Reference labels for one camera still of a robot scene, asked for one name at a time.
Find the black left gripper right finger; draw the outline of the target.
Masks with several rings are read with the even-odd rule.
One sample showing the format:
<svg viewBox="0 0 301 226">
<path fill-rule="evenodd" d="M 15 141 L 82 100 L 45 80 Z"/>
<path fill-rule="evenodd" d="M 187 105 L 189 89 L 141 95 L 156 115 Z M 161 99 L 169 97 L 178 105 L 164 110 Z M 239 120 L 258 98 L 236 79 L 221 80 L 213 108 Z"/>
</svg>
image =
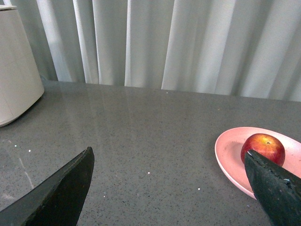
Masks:
<svg viewBox="0 0 301 226">
<path fill-rule="evenodd" d="M 301 224 L 301 179 L 255 150 L 245 154 L 246 175 L 254 196 L 273 226 Z"/>
</svg>

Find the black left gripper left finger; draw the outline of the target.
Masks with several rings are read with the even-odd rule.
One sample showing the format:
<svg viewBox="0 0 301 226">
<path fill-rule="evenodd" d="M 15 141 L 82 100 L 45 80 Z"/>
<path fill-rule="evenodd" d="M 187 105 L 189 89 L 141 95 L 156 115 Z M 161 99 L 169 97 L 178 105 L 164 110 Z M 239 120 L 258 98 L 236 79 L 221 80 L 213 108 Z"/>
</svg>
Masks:
<svg viewBox="0 0 301 226">
<path fill-rule="evenodd" d="M 75 226 L 90 188 L 95 156 L 87 147 L 0 212 L 2 226 Z"/>
</svg>

